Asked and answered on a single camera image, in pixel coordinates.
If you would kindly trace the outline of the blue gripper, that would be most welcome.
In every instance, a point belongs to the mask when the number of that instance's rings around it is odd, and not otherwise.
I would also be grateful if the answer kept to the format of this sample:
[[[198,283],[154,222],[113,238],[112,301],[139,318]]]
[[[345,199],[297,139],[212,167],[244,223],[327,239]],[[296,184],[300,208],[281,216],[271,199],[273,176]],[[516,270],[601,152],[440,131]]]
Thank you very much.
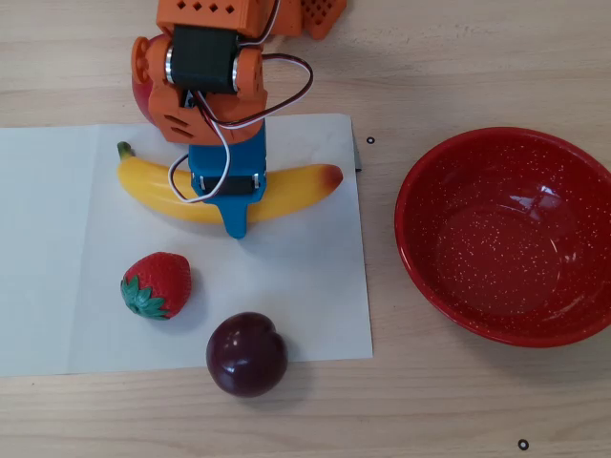
[[[230,167],[219,192],[212,198],[218,207],[226,233],[243,239],[247,233],[247,212],[260,201],[266,187],[265,124],[250,139],[229,146]],[[191,185],[198,196],[218,184],[226,165],[223,146],[195,146],[188,149]]]

